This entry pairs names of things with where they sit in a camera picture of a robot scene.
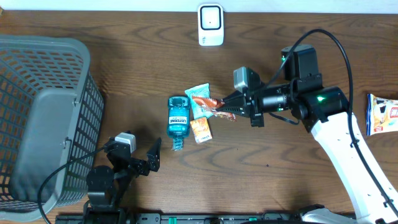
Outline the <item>red orange snack bar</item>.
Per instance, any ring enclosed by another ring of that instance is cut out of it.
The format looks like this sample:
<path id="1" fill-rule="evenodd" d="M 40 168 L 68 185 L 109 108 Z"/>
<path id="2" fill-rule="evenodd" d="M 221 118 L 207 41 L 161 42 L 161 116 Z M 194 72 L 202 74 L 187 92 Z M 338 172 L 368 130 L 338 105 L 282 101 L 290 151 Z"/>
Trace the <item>red orange snack bar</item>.
<path id="1" fill-rule="evenodd" d="M 221 108 L 224 105 L 224 102 L 222 100 L 193 96 L 193 101 L 198 104 L 199 107 L 201 107 L 205 111 L 211 112 L 216 117 L 224 118 L 229 121 L 236 121 L 236 117 L 234 114 L 229 112 L 217 111 L 218 108 Z"/>

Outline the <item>pale teal snack packet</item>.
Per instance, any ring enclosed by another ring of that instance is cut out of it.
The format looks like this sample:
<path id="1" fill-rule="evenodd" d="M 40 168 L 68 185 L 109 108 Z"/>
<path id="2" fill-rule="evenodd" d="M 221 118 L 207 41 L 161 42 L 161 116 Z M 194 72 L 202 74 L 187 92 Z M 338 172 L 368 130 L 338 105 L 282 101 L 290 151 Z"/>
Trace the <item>pale teal snack packet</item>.
<path id="1" fill-rule="evenodd" d="M 190 99 L 190 104 L 191 104 L 194 119 L 199 119 L 202 117 L 210 118 L 211 116 L 213 116 L 213 113 L 204 110 L 193 100 L 194 96 L 199 96 L 199 97 L 203 97 L 203 98 L 210 97 L 210 86 L 208 83 L 204 83 L 201 85 L 191 87 L 191 88 L 185 90 L 185 94 Z"/>

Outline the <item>small orange snack packet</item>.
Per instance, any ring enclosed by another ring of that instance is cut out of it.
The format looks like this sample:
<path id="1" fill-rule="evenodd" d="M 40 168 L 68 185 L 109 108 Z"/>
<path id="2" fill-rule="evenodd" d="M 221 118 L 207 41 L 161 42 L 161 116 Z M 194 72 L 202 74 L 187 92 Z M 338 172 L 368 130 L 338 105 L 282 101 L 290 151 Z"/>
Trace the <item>small orange snack packet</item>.
<path id="1" fill-rule="evenodd" d="M 213 139 L 206 117 L 198 118 L 190 122 L 196 143 L 200 144 Z"/>

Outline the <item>teal mouthwash bottle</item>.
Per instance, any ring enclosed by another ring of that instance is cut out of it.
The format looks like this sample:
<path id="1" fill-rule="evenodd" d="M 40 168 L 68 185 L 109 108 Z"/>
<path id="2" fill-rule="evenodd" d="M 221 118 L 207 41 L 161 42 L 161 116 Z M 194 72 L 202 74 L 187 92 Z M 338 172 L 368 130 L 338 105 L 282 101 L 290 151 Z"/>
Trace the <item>teal mouthwash bottle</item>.
<path id="1" fill-rule="evenodd" d="M 190 134 L 190 99 L 187 96 L 172 96 L 168 99 L 169 117 L 167 135 L 172 139 L 172 150 L 181 151 L 183 140 Z"/>

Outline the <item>yellow snack bag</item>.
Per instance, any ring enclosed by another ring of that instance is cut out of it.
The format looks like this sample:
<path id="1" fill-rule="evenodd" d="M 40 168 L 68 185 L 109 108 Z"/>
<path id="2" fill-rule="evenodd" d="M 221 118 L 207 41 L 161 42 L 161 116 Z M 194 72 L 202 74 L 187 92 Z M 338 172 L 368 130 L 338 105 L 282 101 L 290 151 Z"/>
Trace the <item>yellow snack bag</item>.
<path id="1" fill-rule="evenodd" d="M 366 135 L 397 131 L 397 100 L 368 94 Z"/>

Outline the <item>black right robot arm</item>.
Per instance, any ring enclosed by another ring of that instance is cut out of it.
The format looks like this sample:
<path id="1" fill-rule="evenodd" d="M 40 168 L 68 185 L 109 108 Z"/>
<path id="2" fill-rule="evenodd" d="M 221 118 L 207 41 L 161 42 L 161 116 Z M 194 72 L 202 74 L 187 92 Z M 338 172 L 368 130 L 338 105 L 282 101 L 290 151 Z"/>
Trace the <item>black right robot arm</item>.
<path id="1" fill-rule="evenodd" d="M 321 205 L 304 208 L 296 223 L 397 223 L 397 191 L 388 181 L 337 86 L 323 87 L 317 54 L 311 45 L 281 51 L 286 84 L 267 86 L 250 68 L 234 71 L 235 92 L 224 98 L 222 112 L 262 127 L 264 114 L 290 110 L 321 145 L 341 179 L 354 208 L 353 218 Z"/>

